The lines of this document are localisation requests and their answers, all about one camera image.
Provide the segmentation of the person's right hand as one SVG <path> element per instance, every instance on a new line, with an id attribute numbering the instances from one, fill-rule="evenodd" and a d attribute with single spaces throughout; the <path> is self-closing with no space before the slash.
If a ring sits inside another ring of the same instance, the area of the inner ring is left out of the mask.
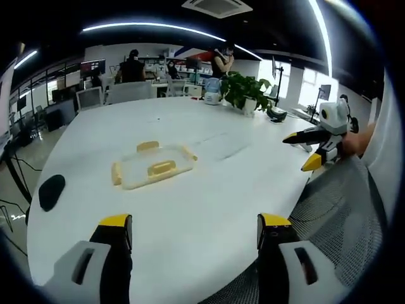
<path id="1" fill-rule="evenodd" d="M 376 124 L 376 122 L 369 124 L 364 132 L 348 132 L 342 140 L 341 157 L 356 155 L 361 158 L 371 141 Z"/>

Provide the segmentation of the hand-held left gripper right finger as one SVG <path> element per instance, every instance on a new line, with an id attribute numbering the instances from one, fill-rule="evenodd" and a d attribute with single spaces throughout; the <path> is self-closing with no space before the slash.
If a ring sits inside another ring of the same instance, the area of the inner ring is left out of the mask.
<path id="1" fill-rule="evenodd" d="M 258 214 L 260 303 L 340 303 L 344 286 L 334 264 L 310 241 L 298 238 L 291 222 Z"/>

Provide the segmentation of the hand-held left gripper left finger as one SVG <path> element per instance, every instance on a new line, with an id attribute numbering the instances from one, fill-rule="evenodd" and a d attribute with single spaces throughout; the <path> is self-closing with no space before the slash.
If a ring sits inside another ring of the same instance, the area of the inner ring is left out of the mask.
<path id="1" fill-rule="evenodd" d="M 47 297 L 53 303 L 129 303 L 131 254 L 132 216 L 102 219 L 88 241 L 55 262 Z"/>

